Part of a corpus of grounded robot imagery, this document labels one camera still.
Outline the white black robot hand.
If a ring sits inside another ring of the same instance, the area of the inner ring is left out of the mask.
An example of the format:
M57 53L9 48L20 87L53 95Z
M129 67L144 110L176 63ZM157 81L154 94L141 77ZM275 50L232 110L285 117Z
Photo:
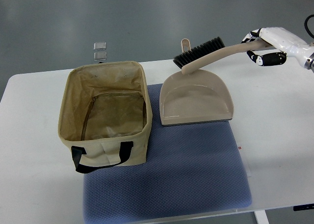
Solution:
M242 43L263 40L279 50L275 53L257 55L247 51L249 58L259 66L275 66L284 64L287 57L295 58L301 67L314 69L314 47L284 28L260 28L251 31Z

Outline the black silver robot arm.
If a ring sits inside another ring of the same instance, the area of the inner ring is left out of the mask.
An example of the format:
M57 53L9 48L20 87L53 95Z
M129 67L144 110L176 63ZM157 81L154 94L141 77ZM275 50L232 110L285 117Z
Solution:
M304 21L304 28L307 34L314 39L314 28L311 27L311 23L314 23L314 15L309 15ZM307 64L308 69L314 71L314 54L311 54L309 63Z

